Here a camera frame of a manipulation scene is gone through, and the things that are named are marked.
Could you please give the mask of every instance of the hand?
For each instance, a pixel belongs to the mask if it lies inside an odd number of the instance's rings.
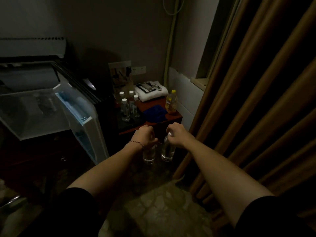
[[[179,148],[188,149],[188,145],[196,141],[194,136],[177,122],[168,125],[166,132],[171,132],[173,135],[172,137],[168,135],[168,141]]]
[[[144,145],[145,149],[152,148],[153,145],[158,142],[158,139],[155,138],[153,127],[148,125],[143,125],[137,131],[135,131],[131,140],[140,142]]]

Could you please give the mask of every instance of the white towel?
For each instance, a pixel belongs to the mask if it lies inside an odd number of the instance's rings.
[[[139,96],[139,99],[142,102],[148,101],[148,100],[160,97],[160,96],[167,96],[169,94],[167,88],[165,88],[163,85],[160,85],[159,81],[151,81],[151,83],[154,83],[157,86],[159,86],[161,88],[161,91],[158,91],[156,89],[154,91],[145,93],[144,91],[139,89],[137,86],[134,86],[135,92],[137,93],[137,95]]]

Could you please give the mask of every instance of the yellow bottle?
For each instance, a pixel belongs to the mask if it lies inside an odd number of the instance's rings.
[[[169,114],[174,114],[177,111],[178,98],[176,95],[176,90],[172,90],[171,94],[167,95],[166,98],[166,110]]]

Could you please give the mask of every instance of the black sleeve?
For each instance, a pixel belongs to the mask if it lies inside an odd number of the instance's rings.
[[[19,236],[98,236],[102,221],[92,195],[66,189]]]
[[[283,207],[275,196],[251,202],[236,224],[237,236],[316,236],[302,219]]]

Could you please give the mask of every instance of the folded towel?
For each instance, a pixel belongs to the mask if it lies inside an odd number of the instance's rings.
[[[154,83],[154,84],[156,84],[157,86],[159,86],[159,87],[161,88],[160,91],[159,91],[158,89],[156,89],[156,90],[154,90],[154,91],[145,93],[144,91],[142,91],[142,90],[141,90],[140,88],[138,88],[137,86],[134,86],[135,92],[137,93],[137,95],[139,96],[139,99],[140,99],[142,102],[148,101],[148,100],[151,100],[151,99],[160,97],[160,96],[167,96],[167,95],[169,94],[167,88],[165,88],[163,85],[161,85],[161,84],[159,83],[159,81],[151,81],[151,83]]]
[[[160,105],[154,105],[153,107],[145,110],[143,113],[145,119],[151,123],[160,123],[167,120],[165,117],[167,111]]]

